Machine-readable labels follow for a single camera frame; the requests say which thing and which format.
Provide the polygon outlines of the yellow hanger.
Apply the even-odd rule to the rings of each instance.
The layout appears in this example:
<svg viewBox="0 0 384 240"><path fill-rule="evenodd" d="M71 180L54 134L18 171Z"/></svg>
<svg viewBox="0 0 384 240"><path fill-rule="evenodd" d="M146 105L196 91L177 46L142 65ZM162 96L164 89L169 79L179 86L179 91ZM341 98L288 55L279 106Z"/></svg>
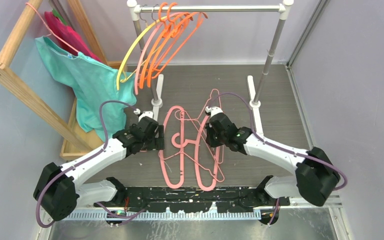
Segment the yellow hanger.
<svg viewBox="0 0 384 240"><path fill-rule="evenodd" d="M127 50L124 58L122 59L118 67L117 75L115 77L115 89L117 91L120 90L121 83L125 83L129 79L129 77L126 76L126 73L125 73L126 72L125 66L127 65L127 61L129 60L133 50L137 45L139 45L141 53L144 53L144 48L145 48L144 44L143 46L141 46L140 42L143 41L143 38L148 31L150 31L152 28L155 28L155 26L158 23L160 23L160 20L157 20L156 22L149 24L144 30L142 30L142 26L139 21L140 21L140 14L142 12L144 5L138 4L136 0L128 0L126 4L127 4L127 7L129 8L130 16L132 18L134 29L136 31L136 39L130 45L129 49Z"/></svg>

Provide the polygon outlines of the pink metal-hook hanger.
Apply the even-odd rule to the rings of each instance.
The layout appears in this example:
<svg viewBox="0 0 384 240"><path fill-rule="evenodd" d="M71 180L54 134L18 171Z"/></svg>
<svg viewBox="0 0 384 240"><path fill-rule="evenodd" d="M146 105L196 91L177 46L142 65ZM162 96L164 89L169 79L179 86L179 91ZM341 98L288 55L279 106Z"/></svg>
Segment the pink metal-hook hanger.
<svg viewBox="0 0 384 240"><path fill-rule="evenodd" d="M189 24L190 14L170 13L171 8L176 5L175 2L162 3L158 9L157 19L153 22L160 20L160 23L145 34L148 38L144 42L144 53L141 53L135 69L135 95L138 95L139 90L144 87L150 87L152 80L161 74L178 52L173 48Z"/></svg>

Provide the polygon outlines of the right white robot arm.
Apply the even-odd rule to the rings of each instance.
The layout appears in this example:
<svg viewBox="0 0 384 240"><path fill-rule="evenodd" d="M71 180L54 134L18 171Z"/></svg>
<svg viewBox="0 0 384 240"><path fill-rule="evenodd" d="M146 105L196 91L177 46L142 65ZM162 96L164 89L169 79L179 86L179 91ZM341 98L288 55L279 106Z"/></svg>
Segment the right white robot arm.
<svg viewBox="0 0 384 240"><path fill-rule="evenodd" d="M237 127L219 107L206 107L206 143L226 146L233 152L271 162L291 173L290 176L267 176L258 186L257 198L263 205L276 199L302 197L322 207L341 180L327 154L318 147L294 148L263 137L253 129Z"/></svg>

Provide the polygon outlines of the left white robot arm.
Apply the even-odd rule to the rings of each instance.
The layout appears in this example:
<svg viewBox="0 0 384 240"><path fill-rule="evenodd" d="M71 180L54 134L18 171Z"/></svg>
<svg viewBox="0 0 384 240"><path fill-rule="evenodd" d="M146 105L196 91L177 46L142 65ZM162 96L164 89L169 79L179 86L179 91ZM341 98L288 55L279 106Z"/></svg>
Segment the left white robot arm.
<svg viewBox="0 0 384 240"><path fill-rule="evenodd" d="M53 221L61 221L77 207L121 206L127 199L126 187L115 177L87 181L106 167L141 151L164 148L164 126L143 114L137 124L117 131L84 156L62 165L47 164L33 192L36 209L45 210Z"/></svg>

